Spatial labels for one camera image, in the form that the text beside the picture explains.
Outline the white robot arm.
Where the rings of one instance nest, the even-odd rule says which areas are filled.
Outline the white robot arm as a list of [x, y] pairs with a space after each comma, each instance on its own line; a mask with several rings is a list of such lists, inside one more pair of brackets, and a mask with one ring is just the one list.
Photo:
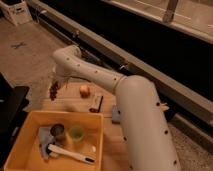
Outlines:
[[56, 50], [56, 80], [76, 72], [115, 95], [132, 171], [181, 171], [154, 83], [91, 64], [81, 55], [75, 45]]

